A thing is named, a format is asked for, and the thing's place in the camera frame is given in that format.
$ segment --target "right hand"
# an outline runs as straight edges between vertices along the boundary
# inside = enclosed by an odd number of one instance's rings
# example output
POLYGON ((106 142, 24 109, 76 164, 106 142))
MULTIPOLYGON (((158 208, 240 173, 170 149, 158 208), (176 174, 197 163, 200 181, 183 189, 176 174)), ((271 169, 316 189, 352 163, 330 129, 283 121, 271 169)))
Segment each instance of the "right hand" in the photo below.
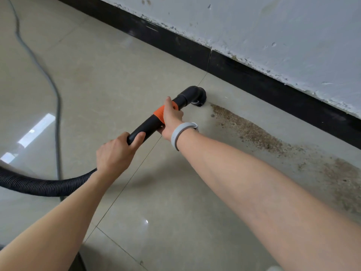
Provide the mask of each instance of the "right hand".
POLYGON ((183 123, 182 117, 183 111, 173 109, 172 100, 168 96, 164 102, 163 118, 165 126, 160 128, 158 132, 162 134, 162 136, 166 140, 170 141, 174 130, 177 128, 178 125, 183 123))

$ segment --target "floor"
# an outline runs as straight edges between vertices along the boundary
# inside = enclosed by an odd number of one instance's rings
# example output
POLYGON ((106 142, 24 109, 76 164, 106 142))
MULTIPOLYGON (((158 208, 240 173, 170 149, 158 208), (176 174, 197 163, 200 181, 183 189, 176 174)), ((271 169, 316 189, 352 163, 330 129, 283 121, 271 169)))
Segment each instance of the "floor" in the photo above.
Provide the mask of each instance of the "floor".
MULTIPOLYGON (((208 101, 186 107, 185 120, 361 222, 361 150, 57 0, 13 2, 24 40, 63 97, 65 178, 93 169, 95 150, 132 132, 166 96, 199 85, 208 101)), ((0 0, 0 18, 1 166, 55 179, 54 95, 16 41, 6 0, 0 0), (29 138, 40 121, 43 127, 29 138)), ((58 203, 0 188, 0 243, 58 203)), ((277 265, 158 133, 103 197, 80 252, 88 270, 266 271, 277 265)))

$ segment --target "left hand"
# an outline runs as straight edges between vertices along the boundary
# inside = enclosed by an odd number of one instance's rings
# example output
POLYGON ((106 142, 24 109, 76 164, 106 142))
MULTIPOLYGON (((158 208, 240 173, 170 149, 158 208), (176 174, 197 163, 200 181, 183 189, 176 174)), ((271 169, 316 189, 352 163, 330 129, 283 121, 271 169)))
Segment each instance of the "left hand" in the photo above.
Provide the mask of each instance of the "left hand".
POLYGON ((128 132, 103 144, 96 152, 98 174, 113 183, 126 170, 138 148, 142 145, 145 132, 140 132, 131 145, 127 144, 128 132))

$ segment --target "power cord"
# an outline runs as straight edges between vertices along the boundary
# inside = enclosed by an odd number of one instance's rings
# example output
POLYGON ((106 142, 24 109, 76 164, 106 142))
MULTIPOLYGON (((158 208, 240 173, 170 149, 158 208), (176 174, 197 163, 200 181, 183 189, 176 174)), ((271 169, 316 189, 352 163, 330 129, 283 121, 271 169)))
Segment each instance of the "power cord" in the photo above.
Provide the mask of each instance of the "power cord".
POLYGON ((49 85, 51 86, 52 90, 56 96, 56 115, 55 115, 55 159, 56 159, 56 176, 57 180, 62 179, 62 169, 61 169, 61 152, 60 152, 60 115, 61 115, 61 95, 56 87, 55 82, 53 81, 52 77, 46 70, 40 65, 38 59, 36 58, 34 52, 28 47, 28 45, 24 42, 20 35, 20 20, 18 14, 16 13, 15 7, 11 0, 8 0, 10 7, 13 11, 15 17, 15 36, 20 45, 25 49, 25 51, 29 54, 33 63, 38 67, 39 71, 43 74, 43 76, 48 81, 49 85))

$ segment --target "orange grip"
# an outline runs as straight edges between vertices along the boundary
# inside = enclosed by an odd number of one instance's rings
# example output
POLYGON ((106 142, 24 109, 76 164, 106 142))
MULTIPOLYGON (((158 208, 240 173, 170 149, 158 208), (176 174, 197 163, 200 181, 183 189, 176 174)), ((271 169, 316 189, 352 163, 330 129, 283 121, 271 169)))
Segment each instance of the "orange grip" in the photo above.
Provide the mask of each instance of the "orange grip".
MULTIPOLYGON (((175 102, 172 101, 172 105, 173 105, 173 108, 174 108, 175 110, 179 110, 179 109, 178 109, 178 105, 177 105, 175 102)), ((165 124, 165 123, 164 123, 164 118, 163 118, 164 105, 162 105, 160 108, 158 108, 153 114, 154 114, 155 116, 157 116, 158 119, 160 119, 160 121, 161 121, 163 124, 165 124)))

